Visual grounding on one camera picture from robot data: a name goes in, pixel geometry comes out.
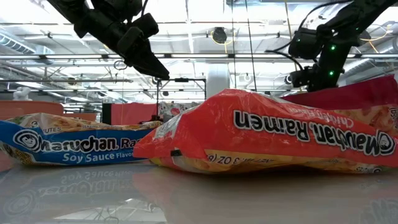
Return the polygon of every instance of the ceiling duct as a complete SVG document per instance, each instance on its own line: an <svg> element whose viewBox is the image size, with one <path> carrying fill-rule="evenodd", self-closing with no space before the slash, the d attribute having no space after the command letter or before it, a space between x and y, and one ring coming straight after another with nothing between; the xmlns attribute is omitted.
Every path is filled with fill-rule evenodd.
<svg viewBox="0 0 398 224"><path fill-rule="evenodd" d="M48 55L54 54L54 51L49 49L48 47L38 45L38 44L30 44L24 40L21 40L19 37L16 37L6 31L0 30L0 45L3 45L9 49L12 49L16 52L19 52L24 55ZM53 63L53 60L35 60L39 63L45 63L50 65Z"/></svg>
<svg viewBox="0 0 398 224"><path fill-rule="evenodd" d="M43 78L39 74L36 74L34 72L28 71L28 70L23 70L19 67L15 67L13 65L8 64L7 62L0 62L0 78L3 78L5 80L9 79L19 79L21 80L22 78L29 81L32 80L33 78ZM51 88L54 89L54 87L57 87L62 90L66 90L67 88L62 85L63 83L41 83L40 85L46 87L46 88ZM85 98L88 98L89 100L96 101L98 100L98 97L96 97L95 93L87 93L87 94L76 94L76 93L62 93L63 96L69 97L69 96L84 96Z"/></svg>
<svg viewBox="0 0 398 224"><path fill-rule="evenodd" d="M4 34L3 31L0 31L0 44L5 47L9 47L10 49L15 50L21 54L36 53L35 49L33 49L32 47L28 47L26 44L17 41L9 35Z"/></svg>
<svg viewBox="0 0 398 224"><path fill-rule="evenodd" d="M379 45L376 46L377 51L380 54L396 54L398 53L398 36L394 37L390 40L387 40ZM370 49L366 52L362 52L362 54L374 54L374 50ZM342 79L347 79L350 76L353 76L357 73L364 72L370 68L373 68L377 65L374 59L367 58L358 60L352 63L349 63L344 67L346 70L345 73L341 76Z"/></svg>
<svg viewBox="0 0 398 224"><path fill-rule="evenodd" d="M248 5L259 5L259 4L269 4L269 3L285 3L285 0L226 0L226 4L228 6L232 5L232 1L234 2L234 6L246 6L246 2ZM328 0L290 0L289 4L298 4L298 3L325 3L330 2Z"/></svg>

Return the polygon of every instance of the instant noodle package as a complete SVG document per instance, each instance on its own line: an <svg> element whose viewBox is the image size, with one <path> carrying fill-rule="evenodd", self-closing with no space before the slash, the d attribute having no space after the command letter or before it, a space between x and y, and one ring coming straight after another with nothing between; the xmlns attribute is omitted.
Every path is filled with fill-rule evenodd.
<svg viewBox="0 0 398 224"><path fill-rule="evenodd" d="M393 75L284 100L332 110L393 136L398 134L398 84Z"/></svg>
<svg viewBox="0 0 398 224"><path fill-rule="evenodd" d="M350 116L353 111L224 90L148 134L134 153L160 166L207 174L291 165L376 173L398 166L391 108L383 115L389 128L383 128L383 122L372 124L374 116L365 122Z"/></svg>
<svg viewBox="0 0 398 224"><path fill-rule="evenodd" d="M161 122L111 126L51 114L0 121L0 150L25 165L93 165L142 160L136 143Z"/></svg>

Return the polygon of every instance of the pipe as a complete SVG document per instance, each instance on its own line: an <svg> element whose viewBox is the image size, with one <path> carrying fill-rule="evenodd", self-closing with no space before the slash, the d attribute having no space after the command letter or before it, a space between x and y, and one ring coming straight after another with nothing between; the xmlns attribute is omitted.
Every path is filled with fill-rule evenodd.
<svg viewBox="0 0 398 224"><path fill-rule="evenodd" d="M380 54L396 54L398 53L398 36L394 37L390 40L387 40L379 45L376 46L377 51L380 52ZM366 52L362 52L363 54L372 54L374 53L373 49L370 49ZM359 72L363 72L365 70L368 70L370 68L373 68L375 66L376 62L374 59L366 58L362 59L353 63L350 63L345 66L345 73L342 74L341 80L345 80L348 77L351 77Z"/></svg>
<svg viewBox="0 0 398 224"><path fill-rule="evenodd" d="M358 59L354 58L355 55L352 55L352 57L347 58L347 62L355 62ZM187 58L175 58L178 59L181 62L186 62L189 60L189 57ZM210 62L210 63L229 63L229 62L234 62L234 58L193 58L191 60L194 60L195 62ZM291 63L291 61L287 58L282 58L282 57L264 57L264 58L254 58L254 62L256 63L260 63L260 62L268 62L268 63L274 63L277 60L277 62L279 63ZM299 61L300 63L312 63L309 60L302 60L302 59L297 59L297 61ZM251 62L251 58L244 58L244 57L235 57L235 62ZM23 64L21 65L20 62L11 62L12 65L14 66L23 66L26 68L35 68L35 67L39 67L39 68L44 68L44 67L107 67L107 66L113 66L114 65L114 61L108 61L108 62L93 62L93 61L89 61L89 62L55 62L51 65L46 65L43 63L27 63L27 64Z"/></svg>
<svg viewBox="0 0 398 224"><path fill-rule="evenodd" d="M272 38L285 38L285 39L290 39L290 36L287 34L281 34L280 37L277 36L278 34L256 34L251 37L252 40L267 40L267 39L272 39ZM20 36L24 38L25 40L40 40L40 39L48 39L46 35L40 35L40 34L34 34L34 35L22 35ZM53 39L60 39L60 40L76 40L70 35L65 35L65 34L54 34L52 35ZM206 35L194 35L190 37L192 39L198 39L198 38L207 38ZM161 38L161 37L151 37L149 40L151 42L177 42L177 41L183 41L183 40L190 40L189 37L169 37L169 38ZM84 41L97 41L97 39L93 36L86 36L82 38ZM235 38L238 41L249 41L250 37L248 35L241 35L239 37Z"/></svg>
<svg viewBox="0 0 398 224"><path fill-rule="evenodd" d="M263 22L250 22L251 24L263 24ZM180 24L186 24L186 22L158 22L158 25L180 25ZM225 21L196 21L192 22L192 24L225 24L225 25L230 25L231 22L225 22ZM64 26L74 26L71 23L63 23ZM30 22L0 22L0 26L2 27L20 27L20 26L59 26L58 23L30 23Z"/></svg>
<svg viewBox="0 0 398 224"><path fill-rule="evenodd" d="M9 74L3 74L0 70L0 75L3 75L4 78L9 78L9 77L18 77L20 78L21 76L28 78L27 80L21 80L21 82L34 82L35 80L30 80L31 77L37 77L37 78L43 78L41 75L36 74L34 72L31 72L29 70L24 70L21 69L17 66L11 65L10 63L7 62L2 62L0 61L0 68L4 70L9 70ZM57 85L54 84L56 87L61 88L63 90L66 90L65 86L63 85ZM46 85L48 88L54 88L52 85Z"/></svg>
<svg viewBox="0 0 398 224"><path fill-rule="evenodd" d="M132 83L132 80L123 79L123 80L0 80L0 83L7 82L37 82L37 83L86 83L86 82L129 82Z"/></svg>
<svg viewBox="0 0 398 224"><path fill-rule="evenodd" d="M17 90L3 90L0 92L14 92ZM51 92L51 93L65 93L65 92L69 92L69 93L73 93L73 92L79 92L79 93L91 93L91 92L151 92L151 93L155 93L157 92L157 90L148 90L148 89L82 89L82 90L31 90L31 92ZM162 91L169 91L169 92L178 92L178 91L185 91L185 92L203 92L203 90L195 90L195 89L167 89L167 90L162 90Z"/></svg>

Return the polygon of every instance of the metal frame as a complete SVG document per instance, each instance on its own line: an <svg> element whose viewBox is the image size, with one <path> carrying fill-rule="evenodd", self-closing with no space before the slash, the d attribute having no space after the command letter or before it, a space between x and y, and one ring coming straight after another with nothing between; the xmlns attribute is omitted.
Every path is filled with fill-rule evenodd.
<svg viewBox="0 0 398 224"><path fill-rule="evenodd" d="M162 86L162 88L159 89L159 85L161 83L161 81L166 81L166 83ZM163 90L163 88L170 83L170 81L174 81L174 82L189 82L189 81L194 81L199 88L201 88L202 91L205 92L205 100L207 99L207 95L206 95L206 89L207 89L207 85L206 85L206 78L171 78L169 80L158 80L156 83L156 117L159 117L159 91ZM205 83L205 88L203 89L198 83L197 81L203 81Z"/></svg>
<svg viewBox="0 0 398 224"><path fill-rule="evenodd" d="M15 92L17 90L0 90L0 93L12 93ZM97 89L92 89L92 90L87 90L87 89L80 89L80 90L30 90L31 92L51 92L51 93L89 93L89 92L107 92L107 91L114 91L114 92L136 92L136 93L148 93L148 92L157 92L158 90L155 89L101 89L101 90L97 90ZM165 89L163 91L190 91L190 92L201 92L203 90L196 90L196 89Z"/></svg>
<svg viewBox="0 0 398 224"><path fill-rule="evenodd" d="M114 79L114 80L108 80L108 79L103 79L103 80L0 80L0 83L13 83L13 82L34 82L34 83L86 83L86 82L98 82L98 83L103 83L103 82L109 82L109 83L116 83L116 82L129 82L132 83L134 81L130 79Z"/></svg>
<svg viewBox="0 0 398 224"><path fill-rule="evenodd" d="M155 54L157 58L178 58L178 59L248 59L261 60L261 59L281 59L290 61L290 59L285 58L283 55L276 54ZM398 58L398 54L349 54L347 56L348 60L352 59L364 59L364 58ZM99 60L109 60L109 59L121 59L117 54L50 54L50 55L0 55L0 60L56 60L56 59L99 59Z"/></svg>

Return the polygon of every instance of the black robotic arm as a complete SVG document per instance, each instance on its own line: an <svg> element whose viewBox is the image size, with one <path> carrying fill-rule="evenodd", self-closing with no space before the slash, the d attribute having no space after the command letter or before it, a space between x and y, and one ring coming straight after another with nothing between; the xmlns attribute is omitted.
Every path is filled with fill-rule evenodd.
<svg viewBox="0 0 398 224"><path fill-rule="evenodd" d="M146 75L169 79L169 71L150 49L148 38L159 32L156 21L151 14L145 14L131 22L142 10L141 0L92 0L94 9L89 9L85 0L48 1L74 24L80 38L90 33L122 56L127 66Z"/></svg>
<svg viewBox="0 0 398 224"><path fill-rule="evenodd" d="M377 17L397 0L354 0L316 30L300 28L294 35L289 54L295 58L319 61L313 67L292 72L294 87L307 85L308 91L336 87L352 46Z"/></svg>

